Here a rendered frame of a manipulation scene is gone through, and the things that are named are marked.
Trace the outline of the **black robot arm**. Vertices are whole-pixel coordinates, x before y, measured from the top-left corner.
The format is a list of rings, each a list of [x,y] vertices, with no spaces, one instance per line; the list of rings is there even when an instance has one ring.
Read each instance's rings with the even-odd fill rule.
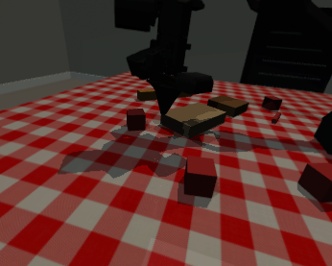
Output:
[[[249,7],[275,24],[295,27],[332,60],[332,18],[311,0],[247,0]],[[188,37],[191,11],[204,8],[202,0],[114,0],[115,27],[149,32],[158,17],[157,33]],[[127,57],[132,76],[147,80],[153,74],[172,72],[167,42]]]

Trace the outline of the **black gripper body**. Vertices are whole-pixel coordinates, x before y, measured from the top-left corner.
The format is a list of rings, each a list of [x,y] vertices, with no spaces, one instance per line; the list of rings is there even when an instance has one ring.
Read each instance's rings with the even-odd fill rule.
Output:
[[[157,35],[156,47],[161,48],[162,42],[167,42],[170,47],[172,72],[162,71],[156,75],[153,74],[149,80],[166,82],[166,85],[192,95],[212,92],[214,83],[211,76],[198,72],[182,73],[187,72],[187,67],[183,66],[185,52],[191,50],[191,44],[187,44],[187,37]]]

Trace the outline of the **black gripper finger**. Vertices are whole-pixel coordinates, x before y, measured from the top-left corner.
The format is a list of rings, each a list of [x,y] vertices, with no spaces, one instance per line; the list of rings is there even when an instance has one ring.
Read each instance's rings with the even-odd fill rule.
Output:
[[[162,91],[161,113],[166,114],[182,91],[166,84],[158,86]]]
[[[154,81],[151,81],[151,80],[146,80],[146,81],[154,88],[156,98],[157,98],[157,102],[158,102],[158,106],[159,106],[159,110],[160,110],[160,113],[161,113],[162,91],[161,91],[161,89],[159,88],[158,85],[164,85],[166,82],[154,82]]]

